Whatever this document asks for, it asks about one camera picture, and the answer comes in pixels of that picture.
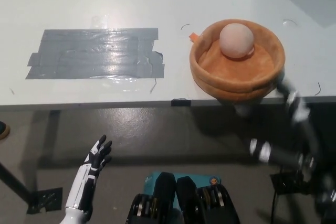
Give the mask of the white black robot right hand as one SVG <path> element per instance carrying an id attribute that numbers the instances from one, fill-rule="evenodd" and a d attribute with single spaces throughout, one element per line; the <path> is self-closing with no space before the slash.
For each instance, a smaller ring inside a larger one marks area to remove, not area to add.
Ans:
<path id="1" fill-rule="evenodd" d="M 286 80 L 278 81 L 277 91 L 282 94 L 292 126 L 303 138 L 301 152 L 294 153 L 271 145 L 268 141 L 251 138 L 247 141 L 252 157 L 265 164 L 276 164 L 285 168 L 315 172 L 323 165 L 321 149 L 316 132 L 310 123 L 310 109 L 299 92 Z"/>

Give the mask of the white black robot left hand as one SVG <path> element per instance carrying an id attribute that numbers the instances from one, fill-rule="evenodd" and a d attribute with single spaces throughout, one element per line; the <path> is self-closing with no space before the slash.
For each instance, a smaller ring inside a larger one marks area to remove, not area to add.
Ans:
<path id="1" fill-rule="evenodd" d="M 87 212 L 92 208 L 96 183 L 100 172 L 111 161 L 111 141 L 106 141 L 103 135 L 79 167 L 66 202 L 66 208 L 78 209 Z"/>

